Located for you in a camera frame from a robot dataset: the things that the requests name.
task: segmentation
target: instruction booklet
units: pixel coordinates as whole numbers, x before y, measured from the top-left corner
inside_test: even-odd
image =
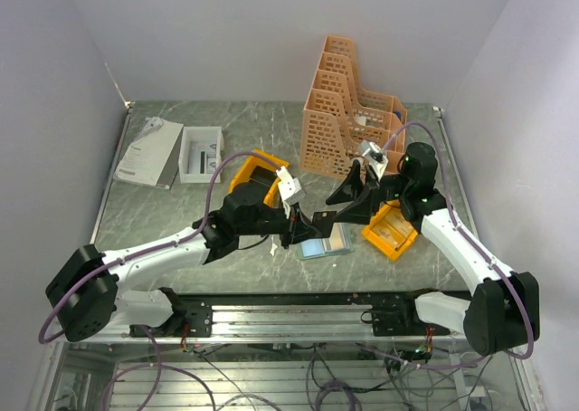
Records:
[[[179,143],[183,124],[159,117],[147,123],[128,146],[114,178],[124,182],[169,189],[178,169]]]

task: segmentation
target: yellow box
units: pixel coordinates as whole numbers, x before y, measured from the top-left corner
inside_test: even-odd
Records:
[[[362,236],[394,261],[413,244],[418,232],[404,219],[400,203],[393,201],[380,207],[370,224],[364,227]]]
[[[280,159],[280,158],[276,158],[275,156],[270,155],[263,150],[254,149],[253,152],[272,160],[273,162],[278,164],[280,167],[287,168],[290,166],[290,163],[288,161]],[[243,163],[242,167],[240,168],[240,170],[237,172],[237,174],[233,178],[232,183],[229,184],[229,194],[231,194],[233,189],[237,185],[239,185],[240,183],[248,182],[250,180],[250,177],[252,176],[253,170],[256,167],[265,168],[265,169],[267,169],[275,174],[275,168],[272,165],[268,164],[265,160],[256,158],[255,156],[249,156],[247,159],[245,159],[245,162]],[[265,204],[269,207],[274,207],[275,200],[276,200],[277,194],[279,192],[278,191],[278,183],[279,182],[280,182],[280,178],[277,177],[274,180],[273,184],[271,185],[271,188],[268,191],[268,194],[263,199],[263,204]]]

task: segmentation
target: white wall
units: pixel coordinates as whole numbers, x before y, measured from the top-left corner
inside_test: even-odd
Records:
[[[446,111],[481,238],[541,286],[551,409],[579,383],[579,3],[510,0]]]
[[[0,0],[0,397],[25,409],[44,289],[88,242],[126,113],[72,0]]]
[[[445,105],[507,0],[75,0],[129,100],[305,100],[324,37],[365,86]]]

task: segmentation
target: cable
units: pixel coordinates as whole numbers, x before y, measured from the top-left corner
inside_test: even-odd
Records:
[[[221,411],[222,409],[224,409],[226,406],[228,406],[229,404],[231,404],[232,402],[236,401],[237,399],[241,399],[242,397],[250,397],[252,399],[256,399],[256,400],[260,400],[261,402],[263,402],[265,405],[271,406],[273,409],[275,409],[276,411],[281,411],[281,408],[274,404],[273,402],[271,402],[270,400],[266,399],[265,397],[261,397],[261,396],[257,396],[254,395],[253,393],[243,393],[242,395],[237,395],[232,397],[231,399],[227,400],[223,405],[221,405],[219,408],[217,408],[216,411]]]
[[[400,377],[403,376],[405,370],[406,370],[406,368],[403,368],[400,371]],[[402,403],[408,407],[408,411],[412,411],[414,408],[414,405],[410,402],[409,399],[406,398],[406,396],[404,395],[402,390],[396,385],[396,383],[394,382],[394,378],[392,378],[392,373],[390,373],[390,370],[386,370],[386,373],[388,374],[388,377],[390,378],[390,382],[392,383],[394,390],[396,390],[396,393],[402,399]]]
[[[225,343],[224,345],[218,346],[217,348],[210,350],[209,352],[205,352],[204,350],[197,350],[196,352],[198,354],[203,354],[204,357],[207,357],[208,355],[214,354],[215,352],[217,352],[218,350],[221,350],[223,348],[227,348],[228,346],[231,346],[231,344],[229,343]]]
[[[240,387],[239,387],[231,378],[229,378],[227,375],[225,375],[225,372],[223,372],[220,368],[218,368],[217,366],[215,366],[214,363],[212,363],[211,361],[209,361],[209,360],[205,357],[205,355],[200,354],[200,353],[197,353],[197,352],[195,352],[195,351],[193,351],[193,352],[194,352],[194,354],[195,354],[196,356],[198,356],[199,358],[202,358],[202,359],[205,361],[205,363],[207,363],[209,366],[211,366],[212,368],[214,368],[215,370],[217,370],[219,373],[221,373],[225,379],[227,379],[229,382],[231,382],[231,383],[233,384],[233,386],[234,386],[235,388],[237,388],[238,391],[242,394],[242,396],[247,398],[247,400],[249,401],[250,405],[251,405],[252,408],[253,408],[253,411],[257,411],[257,408],[255,407],[255,404],[249,399],[249,397],[243,392],[243,390],[240,389]]]
[[[455,402],[458,402],[459,400],[463,399],[464,397],[467,397],[467,407],[468,407],[468,403],[470,400],[470,396],[472,395],[472,393],[474,392],[475,388],[477,387],[480,379],[482,378],[482,374],[485,371],[485,368],[487,368],[487,366],[489,365],[490,361],[494,358],[494,355],[491,355],[489,357],[489,359],[487,359],[487,362],[484,364],[484,366],[482,367],[482,369],[480,370],[479,374],[477,375],[477,379],[474,381],[474,384],[472,385],[472,388],[470,389],[470,392],[466,395],[457,397],[456,399],[454,399],[453,401],[449,402],[447,405],[443,406],[439,411],[442,411],[445,408],[448,408],[449,406],[451,406],[452,404],[454,404]]]
[[[65,386],[63,388],[63,390],[68,390],[72,393],[72,395],[74,396],[74,409],[78,410],[79,409],[79,397],[76,396],[76,391],[74,391],[74,388],[69,387],[69,386]]]
[[[268,237],[270,237],[270,236],[267,234],[267,235],[263,236],[263,238],[262,238],[259,242],[256,242],[255,244],[251,244],[251,245],[249,245],[249,246],[244,246],[243,248],[238,248],[237,250],[238,250],[238,251],[243,251],[243,250],[249,250],[250,248],[255,248],[256,246],[261,245],[261,244],[263,244],[265,241],[267,241],[267,240],[268,240]]]
[[[147,334],[147,337],[149,337],[149,339],[151,340],[151,343],[153,343],[153,348],[155,349],[155,354],[157,355],[157,375],[155,376],[155,381],[153,382],[153,386],[151,388],[151,391],[148,392],[147,397],[145,398],[143,403],[137,408],[137,411],[141,411],[145,406],[147,406],[148,401],[151,400],[151,397],[153,397],[153,395],[157,391],[159,381],[161,380],[161,372],[163,371],[163,368],[161,367],[161,348],[157,344],[157,341],[155,340],[155,338],[153,337],[153,334],[151,334],[151,331],[149,330],[149,328],[147,326],[139,325],[139,327],[143,330],[143,332],[145,332],[145,334]],[[102,411],[107,410],[106,399],[109,395],[110,389],[115,384],[117,379],[122,377],[125,373],[128,373],[131,370],[134,370],[135,367],[136,366],[133,366],[132,368],[128,368],[126,370],[123,370],[122,372],[117,374],[115,377],[113,377],[113,379],[107,384],[105,389],[102,391],[102,395],[100,396],[100,409]]]
[[[354,393],[352,393],[351,387],[346,382],[337,379],[329,380],[318,391],[318,396],[316,397],[314,409],[316,411],[319,411],[322,407],[324,398],[330,393],[335,393],[337,391],[342,391],[346,394],[346,397],[350,403],[349,411],[356,411],[356,406],[359,406],[360,410],[362,409],[362,404],[360,403],[358,398],[354,395]]]
[[[434,146],[434,151],[436,152],[436,156],[441,162],[441,174],[442,174],[442,185],[444,187],[444,196],[446,197],[446,202],[449,209],[449,216],[451,217],[452,224],[454,228],[460,233],[460,235],[469,243],[470,246],[482,257],[482,259],[489,264],[489,266],[493,269],[494,272],[500,277],[500,279],[505,283],[507,286],[508,291],[511,293],[515,304],[521,314],[521,318],[523,319],[523,324],[525,325],[525,330],[527,331],[527,351],[524,354],[517,354],[510,350],[505,350],[505,352],[513,357],[518,359],[527,359],[533,355],[533,350],[535,346],[535,337],[533,334],[533,328],[531,326],[531,319],[528,317],[527,309],[525,308],[525,304],[522,302],[520,297],[518,296],[515,287],[512,285],[508,277],[500,270],[500,268],[495,264],[495,261],[487,254],[487,251],[483,249],[470,235],[467,231],[459,225],[459,222],[456,217],[456,212],[454,210],[454,204],[452,203],[451,198],[451,190],[449,189],[449,180],[448,175],[446,173],[446,167],[443,165],[442,162],[442,153],[441,148],[438,144],[438,140],[434,137],[434,134],[431,132],[425,124],[421,123],[420,121],[409,121],[408,123],[402,125],[393,135],[390,137],[384,146],[382,147],[382,151],[388,150],[390,145],[396,140],[396,137],[400,135],[400,133],[408,129],[411,126],[418,126],[422,128],[430,137],[432,145]]]
[[[173,366],[168,366],[166,364],[162,364],[162,362],[161,362],[161,348],[159,347],[157,341],[155,340],[155,337],[153,337],[153,334],[151,333],[151,331],[149,330],[149,328],[147,326],[139,325],[139,327],[145,332],[145,334],[147,334],[147,337],[151,340],[151,343],[153,344],[153,348],[155,349],[155,354],[157,355],[157,376],[155,377],[155,381],[153,382],[153,386],[151,388],[151,391],[149,391],[145,401],[137,408],[137,411],[141,411],[147,405],[148,401],[151,400],[151,397],[153,397],[153,395],[157,391],[159,381],[161,379],[161,372],[163,371],[163,369],[174,370],[175,372],[183,373],[184,375],[187,375],[187,376],[193,378],[194,380],[196,380],[197,382],[199,382],[204,387],[205,391],[207,392],[207,394],[211,398],[211,403],[213,405],[213,409],[215,410],[216,405],[215,405],[215,399],[214,399],[213,391],[211,391],[211,389],[207,386],[207,384],[205,384],[202,379],[200,379],[199,377],[197,377],[193,373],[187,372],[186,370],[182,370],[181,368],[174,368]],[[107,384],[107,386],[104,388],[104,390],[102,390],[102,395],[100,396],[100,409],[101,409],[101,411],[106,411],[106,409],[107,409],[107,405],[105,403],[106,398],[109,395],[110,389],[112,388],[112,386],[114,386],[115,382],[117,382],[117,380],[119,378],[123,377],[128,372],[132,372],[133,370],[138,370],[140,368],[150,368],[150,367],[151,367],[151,363],[141,363],[141,364],[137,364],[135,366],[131,366],[130,368],[126,368],[125,370],[122,370],[117,375],[115,375],[110,380],[110,382]]]
[[[476,378],[475,375],[470,375],[470,374],[468,374],[468,373],[465,373],[465,374],[464,374],[464,377],[466,377],[466,378]],[[492,403],[492,397],[490,396],[490,391],[489,391],[489,388],[487,387],[487,384],[486,384],[482,379],[479,379],[479,384],[481,384],[482,387],[485,389],[485,394],[486,394],[487,397],[489,398],[489,404],[490,404],[490,410],[489,410],[489,411],[494,411],[495,407],[494,407],[494,405],[493,405],[493,403]]]
[[[314,368],[316,366],[316,357],[319,358],[319,360],[324,364],[327,372],[329,373],[329,375],[332,377],[332,379],[337,380],[336,376],[334,375],[334,373],[332,372],[332,370],[329,368],[329,366],[327,365],[326,361],[324,360],[324,358],[321,356],[321,354],[319,352],[314,353],[314,355],[312,356],[312,366],[311,366],[311,380],[314,381],[314,384],[316,384],[316,387],[318,388],[323,388],[323,386],[321,386],[318,381],[316,380],[315,377],[315,372],[314,372]],[[356,394],[365,394],[365,393],[371,393],[373,391],[386,391],[388,388],[382,388],[383,386],[390,384],[390,380],[386,380],[384,382],[381,382],[380,384],[377,384],[373,387],[350,387],[348,386],[348,389],[350,389],[353,393]]]
[[[203,231],[203,229],[207,225],[207,221],[209,219],[209,208],[211,207],[211,194],[214,190],[215,179],[217,178],[217,176],[219,176],[219,174],[223,171],[223,168],[227,164],[229,164],[232,160],[234,160],[236,158],[240,158],[242,156],[252,156],[255,158],[259,158],[261,160],[264,160],[265,162],[267,162],[268,164],[270,164],[274,168],[280,169],[280,166],[277,163],[275,163],[271,159],[268,159],[268,158],[260,155],[259,153],[255,153],[253,151],[241,151],[238,153],[233,153],[229,157],[225,158],[223,160],[223,162],[215,169],[215,172],[213,173],[211,180],[209,181],[209,187],[207,188],[207,195],[205,197],[204,216],[203,216],[203,219],[201,221],[201,224],[199,224],[199,228],[197,228],[192,234],[180,238],[178,240],[179,244],[182,244],[182,243],[185,243],[185,242],[192,240],[194,237],[196,237],[198,234],[200,234]],[[148,248],[143,248],[142,250],[128,254],[125,257],[125,259],[115,259],[115,260],[110,261],[109,263],[105,263],[105,264],[99,266],[94,271],[91,271],[88,274],[86,274],[85,276],[83,276],[81,279],[79,279],[77,282],[75,282],[71,286],[71,288],[64,294],[64,296],[62,296],[62,298],[56,303],[56,305],[54,306],[54,308],[52,309],[52,311],[50,312],[50,314],[48,315],[48,317],[44,321],[44,324],[40,328],[40,332],[38,333],[38,341],[41,344],[45,345],[47,343],[50,343],[50,342],[58,339],[62,334],[64,334],[64,330],[60,330],[60,331],[52,334],[50,337],[48,337],[48,338],[46,337],[46,331],[50,327],[52,321],[56,318],[58,313],[62,310],[62,308],[69,301],[69,299],[72,297],[72,295],[74,295],[86,282],[88,282],[92,278],[100,275],[101,273],[107,271],[109,268],[112,268],[113,266],[117,266],[117,265],[124,263],[126,261],[134,260],[142,255],[153,253],[155,251],[169,248],[171,246],[175,246],[175,243],[173,241],[166,242],[166,243],[159,244],[159,245],[149,246]]]

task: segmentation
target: white connector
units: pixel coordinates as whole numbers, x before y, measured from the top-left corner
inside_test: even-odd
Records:
[[[360,154],[368,159],[370,167],[374,170],[378,176],[378,180],[382,178],[386,167],[388,166],[388,157],[382,151],[382,149],[374,142],[364,140],[358,146],[358,151]]]
[[[281,169],[276,171],[276,174],[280,178],[278,189],[281,200],[284,203],[284,208],[286,209],[286,215],[288,215],[290,206],[295,205],[305,198],[306,191],[301,187],[299,180],[291,176],[287,168],[281,167]]]

